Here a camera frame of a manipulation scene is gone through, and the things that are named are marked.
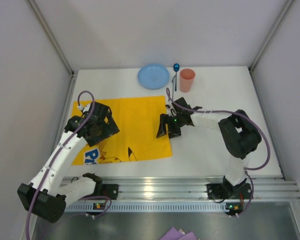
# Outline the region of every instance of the gray wall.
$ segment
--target gray wall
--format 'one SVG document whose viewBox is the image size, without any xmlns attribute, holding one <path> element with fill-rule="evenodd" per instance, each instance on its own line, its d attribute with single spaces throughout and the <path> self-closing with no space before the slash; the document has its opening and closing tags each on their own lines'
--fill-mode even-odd
<svg viewBox="0 0 300 240">
<path fill-rule="evenodd" d="M 24 0 L 0 0 L 0 240 L 20 238 L 18 198 L 50 155 L 70 77 Z"/>
<path fill-rule="evenodd" d="M 248 66 L 286 0 L 37 0 L 74 69 Z"/>
<path fill-rule="evenodd" d="M 300 0 L 254 71 L 287 177 L 300 188 Z"/>
</svg>

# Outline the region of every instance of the metal frame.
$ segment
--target metal frame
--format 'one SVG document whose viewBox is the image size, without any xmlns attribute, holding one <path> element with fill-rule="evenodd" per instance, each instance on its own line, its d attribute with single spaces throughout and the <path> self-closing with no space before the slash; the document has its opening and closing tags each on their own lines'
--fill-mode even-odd
<svg viewBox="0 0 300 240">
<path fill-rule="evenodd" d="M 34 16 L 41 25 L 43 31 L 50 40 L 52 46 L 54 47 L 56 53 L 60 57 L 64 67 L 70 74 L 70 81 L 68 86 L 68 91 L 63 103 L 62 112 L 59 119 L 59 126 L 56 131 L 55 139 L 53 141 L 53 146 L 51 150 L 55 147 L 58 142 L 65 120 L 68 115 L 70 101 L 75 88 L 77 74 L 74 73 L 68 60 L 66 59 L 63 51 L 61 50 L 56 38 L 54 37 L 52 31 L 50 30 L 45 18 L 43 17 L 38 5 L 35 0 L 25 0 L 30 9 L 32 10 Z M 269 129 L 270 137 L 274 145 L 275 153 L 280 161 L 280 153 L 276 147 L 276 140 L 273 135 L 271 126 L 265 112 L 264 103 L 260 98 L 258 87 L 255 84 L 254 79 L 254 69 L 258 65 L 258 62 L 267 51 L 269 44 L 271 43 L 273 37 L 275 36 L 278 28 L 283 23 L 285 17 L 287 16 L 289 10 L 292 8 L 295 0 L 287 0 L 283 9 L 281 10 L 279 16 L 277 17 L 275 23 L 273 24 L 271 30 L 269 31 L 266 39 L 264 40 L 262 46 L 260 47 L 257 55 L 255 56 L 249 71 L 251 78 L 257 93 L 259 103 L 263 115 L 265 116 L 266 124 Z M 285 176 L 285 167 L 279 162 L 281 170 Z M 70 182 L 69 178 L 65 178 L 62 184 L 67 184 Z M 169 208 L 169 211 L 174 211 L 172 206 L 178 205 L 181 208 L 184 206 L 197 206 L 202 210 L 208 210 L 208 206 L 215 206 L 215 203 L 211 203 L 208 200 L 208 195 L 206 192 L 206 184 L 208 183 L 221 183 L 221 178 L 211 177 L 211 178 L 157 178 L 157 177 L 140 177 L 140 178 L 105 178 L 104 183 L 116 183 L 119 184 L 119 194 L 118 200 L 114 201 L 114 207 L 112 211 L 133 211 L 131 206 L 140 206 L 143 211 L 148 211 L 147 206 L 155 206 L 162 210 L 162 206 Z M 284 181 L 283 179 L 273 179 L 273 178 L 258 178 L 253 180 L 255 184 L 255 193 L 253 202 L 290 202 L 292 213 L 296 222 L 296 226 L 300 232 L 300 192 L 296 182 L 294 181 Z M 91 201 L 87 202 L 77 202 L 73 206 L 83 206 L 82 208 L 90 208 Z M 223 209 L 223 205 L 218 205 L 215 207 L 216 211 Z"/>
<path fill-rule="evenodd" d="M 63 179 L 62 186 L 72 181 Z M 222 183 L 222 178 L 162 178 L 162 177 L 107 177 L 105 184 L 118 184 L 118 197 L 111 212 L 226 212 L 227 202 L 214 203 L 208 199 L 207 184 Z M 253 202 L 300 202 L 297 183 L 282 178 L 255 178 Z M 99 212 L 91 210 L 98 200 L 77 201 L 66 212 Z"/>
</svg>

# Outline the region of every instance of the pink cup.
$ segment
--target pink cup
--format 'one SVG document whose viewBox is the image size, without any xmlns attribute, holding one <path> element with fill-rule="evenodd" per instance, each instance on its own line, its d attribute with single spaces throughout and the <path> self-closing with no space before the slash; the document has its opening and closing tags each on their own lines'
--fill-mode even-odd
<svg viewBox="0 0 300 240">
<path fill-rule="evenodd" d="M 194 83 L 196 73 L 192 69 L 185 68 L 180 72 L 180 91 L 187 93 Z"/>
</svg>

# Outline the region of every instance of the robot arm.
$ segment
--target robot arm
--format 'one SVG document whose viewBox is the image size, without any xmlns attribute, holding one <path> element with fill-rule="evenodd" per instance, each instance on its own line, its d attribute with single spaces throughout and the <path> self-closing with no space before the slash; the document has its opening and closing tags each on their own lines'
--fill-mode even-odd
<svg viewBox="0 0 300 240">
<path fill-rule="evenodd" d="M 66 206 L 87 195 L 100 195 L 102 179 L 91 173 L 84 174 L 78 181 L 66 186 L 60 187 L 60 184 L 84 146 L 92 147 L 119 132 L 108 106 L 95 102 L 94 109 L 89 104 L 82 113 L 82 116 L 73 116 L 68 120 L 59 144 L 43 168 L 29 184 L 22 183 L 17 190 L 27 211 L 38 191 L 32 213 L 51 223 L 62 216 Z M 74 134 L 84 121 L 87 122 Z"/>
<path fill-rule="evenodd" d="M 191 108 L 186 100 L 181 97 L 175 101 L 179 106 L 187 109 L 198 110 L 200 107 Z M 174 115 L 161 114 L 160 125 L 156 137 L 160 138 L 168 134 L 169 138 L 181 136 L 181 127 L 205 127 L 221 132 L 225 146 L 229 151 L 229 166 L 223 178 L 221 189 L 223 198 L 231 198 L 238 195 L 238 191 L 246 183 L 245 167 L 248 165 L 246 156 L 257 149 L 262 138 L 258 130 L 246 119 L 227 113 L 193 113 L 184 110 L 172 103 Z M 243 110 L 236 113 L 247 114 Z"/>
</svg>

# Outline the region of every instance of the yellow towel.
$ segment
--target yellow towel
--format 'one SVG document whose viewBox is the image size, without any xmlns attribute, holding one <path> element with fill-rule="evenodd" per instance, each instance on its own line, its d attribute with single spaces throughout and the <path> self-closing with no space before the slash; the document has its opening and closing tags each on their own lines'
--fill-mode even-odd
<svg viewBox="0 0 300 240">
<path fill-rule="evenodd" d="M 91 101 L 82 101 L 87 105 Z M 168 135 L 156 138 L 160 114 L 166 113 L 164 96 L 104 99 L 97 102 L 111 108 L 120 132 L 98 145 L 86 145 L 72 165 L 107 164 L 161 159 L 172 156 Z M 72 116 L 81 116 L 73 104 Z"/>
</svg>

